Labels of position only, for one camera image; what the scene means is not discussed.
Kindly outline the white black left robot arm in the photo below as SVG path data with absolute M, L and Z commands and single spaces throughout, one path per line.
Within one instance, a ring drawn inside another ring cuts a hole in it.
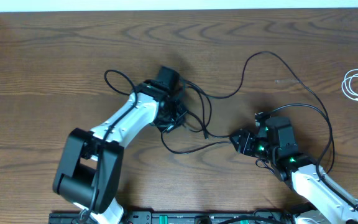
M 119 223 L 118 204 L 124 150 L 147 125 L 161 133 L 181 126 L 186 109 L 177 95 L 180 74 L 160 67 L 157 77 L 132 85 L 126 103 L 89 131 L 75 128 L 67 137 L 52 189 L 81 210 L 51 213 L 50 223 Z

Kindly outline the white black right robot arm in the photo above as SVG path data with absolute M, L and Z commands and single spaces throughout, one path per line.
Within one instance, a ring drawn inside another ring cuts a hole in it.
M 268 163 L 279 181 L 309 201 L 311 209 L 297 213 L 295 223 L 358 223 L 358 199 L 299 150 L 287 117 L 267 117 L 256 123 L 257 133 L 239 129 L 230 135 L 230 142 L 239 154 Z

